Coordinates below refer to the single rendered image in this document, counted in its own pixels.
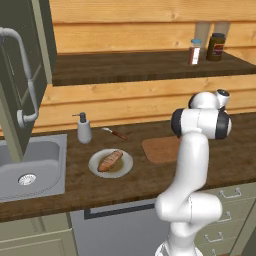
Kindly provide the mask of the pale green drawer front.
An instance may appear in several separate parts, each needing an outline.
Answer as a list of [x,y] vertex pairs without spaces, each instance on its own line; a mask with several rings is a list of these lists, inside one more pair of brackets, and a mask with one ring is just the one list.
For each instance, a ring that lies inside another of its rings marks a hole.
[[[227,194],[233,194],[236,188],[239,188],[242,193],[242,196],[239,198],[224,199],[222,196],[219,195],[219,192],[221,190],[224,190]],[[205,204],[207,206],[212,205],[213,207],[216,207],[219,204],[223,206],[227,203],[256,198],[256,183],[238,184],[227,187],[202,190],[202,193],[207,194],[207,200],[205,201]]]
[[224,204],[223,214],[220,219],[225,219],[226,218],[225,213],[229,211],[231,213],[232,220],[228,222],[222,222],[222,223],[217,223],[216,221],[216,224],[227,224],[232,221],[245,219],[249,214],[253,204],[254,204],[254,199],[241,200],[241,201]]
[[227,239],[222,242],[205,244],[199,246],[199,250],[202,252],[204,256],[213,256],[211,249],[215,249],[217,256],[222,254],[228,254],[233,245],[235,244],[234,239]]
[[243,224],[243,220],[238,220],[227,224],[206,226],[197,233],[195,244],[199,246],[235,238],[239,234]]

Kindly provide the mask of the dark wooden cabinet shelf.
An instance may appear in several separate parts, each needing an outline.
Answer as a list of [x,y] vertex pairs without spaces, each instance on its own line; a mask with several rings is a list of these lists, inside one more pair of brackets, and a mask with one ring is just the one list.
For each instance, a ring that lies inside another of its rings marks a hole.
[[256,74],[256,65],[226,52],[220,61],[202,55],[197,65],[189,65],[188,57],[187,51],[59,55],[52,83],[74,86]]

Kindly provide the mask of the grey steel sink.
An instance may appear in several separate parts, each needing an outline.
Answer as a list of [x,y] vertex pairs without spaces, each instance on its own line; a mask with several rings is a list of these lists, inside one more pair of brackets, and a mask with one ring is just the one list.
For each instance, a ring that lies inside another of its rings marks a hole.
[[63,194],[67,135],[31,137],[19,163],[0,141],[0,203]]

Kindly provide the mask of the pale green cupboard door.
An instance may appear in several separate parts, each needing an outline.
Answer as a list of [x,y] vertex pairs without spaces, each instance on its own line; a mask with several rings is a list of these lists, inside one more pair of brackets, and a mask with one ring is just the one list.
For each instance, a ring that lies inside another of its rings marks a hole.
[[78,256],[70,215],[0,223],[0,256]]

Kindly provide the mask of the white round plate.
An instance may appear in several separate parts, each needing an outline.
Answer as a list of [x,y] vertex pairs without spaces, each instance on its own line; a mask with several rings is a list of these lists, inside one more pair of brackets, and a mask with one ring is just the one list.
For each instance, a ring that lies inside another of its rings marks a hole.
[[128,154],[126,151],[122,151],[123,156],[117,161],[116,165],[111,168],[107,172],[99,172],[98,166],[99,164],[115,149],[103,149],[96,152],[94,155],[91,156],[88,162],[89,170],[94,173],[96,176],[106,179],[115,179],[120,178],[127,173],[129,173],[133,168],[133,157]]

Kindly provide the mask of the spice jar with blue lid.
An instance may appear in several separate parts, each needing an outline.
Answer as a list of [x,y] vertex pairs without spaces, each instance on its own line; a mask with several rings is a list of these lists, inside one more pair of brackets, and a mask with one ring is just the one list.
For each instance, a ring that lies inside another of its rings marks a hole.
[[202,40],[198,38],[194,38],[191,40],[191,45],[189,48],[189,58],[188,58],[189,65],[198,64],[200,50],[201,50],[201,43],[202,43]]

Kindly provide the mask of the grey dishwasher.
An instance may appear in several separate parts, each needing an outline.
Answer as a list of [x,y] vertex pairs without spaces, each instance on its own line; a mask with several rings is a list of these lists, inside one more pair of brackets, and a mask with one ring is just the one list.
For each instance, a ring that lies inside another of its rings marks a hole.
[[[88,208],[92,213],[154,204],[155,199]],[[166,239],[169,225],[153,209],[95,219],[84,211],[70,213],[79,256],[154,256]]]

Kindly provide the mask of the brown wooden cutting board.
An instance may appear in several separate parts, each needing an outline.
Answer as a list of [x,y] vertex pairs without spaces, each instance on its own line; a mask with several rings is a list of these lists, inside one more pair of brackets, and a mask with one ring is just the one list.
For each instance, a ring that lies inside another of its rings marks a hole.
[[161,137],[144,140],[141,145],[147,159],[153,164],[176,161],[180,140],[175,137]]

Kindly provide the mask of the grey soap dispenser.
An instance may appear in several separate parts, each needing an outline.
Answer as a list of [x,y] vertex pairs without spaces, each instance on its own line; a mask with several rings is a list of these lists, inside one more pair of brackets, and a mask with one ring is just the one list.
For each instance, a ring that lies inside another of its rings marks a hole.
[[78,114],[77,137],[80,143],[88,144],[92,140],[90,121],[86,118],[85,112]]

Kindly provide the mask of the dark green cabinet door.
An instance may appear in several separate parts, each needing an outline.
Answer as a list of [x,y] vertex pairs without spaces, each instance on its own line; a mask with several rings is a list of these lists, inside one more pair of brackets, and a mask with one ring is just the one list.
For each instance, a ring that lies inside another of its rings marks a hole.
[[[49,0],[0,0],[0,27],[17,31],[23,41],[40,105],[52,83],[57,58]],[[34,113],[19,45],[14,38],[0,38],[0,127],[13,161],[26,152],[34,122],[20,128],[17,111]]]

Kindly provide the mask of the dark jam jar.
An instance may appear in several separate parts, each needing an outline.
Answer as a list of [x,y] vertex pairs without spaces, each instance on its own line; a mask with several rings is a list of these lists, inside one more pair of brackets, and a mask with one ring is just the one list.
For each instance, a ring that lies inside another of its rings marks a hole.
[[213,33],[209,40],[206,59],[220,61],[225,45],[226,37],[223,33]]

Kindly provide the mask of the brown baguette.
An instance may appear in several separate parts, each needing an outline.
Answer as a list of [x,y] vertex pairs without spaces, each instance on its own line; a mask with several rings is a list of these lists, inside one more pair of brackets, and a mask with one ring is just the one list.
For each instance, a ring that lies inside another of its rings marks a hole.
[[99,172],[108,172],[112,169],[117,162],[122,158],[123,152],[121,150],[115,150],[109,154],[98,166]]

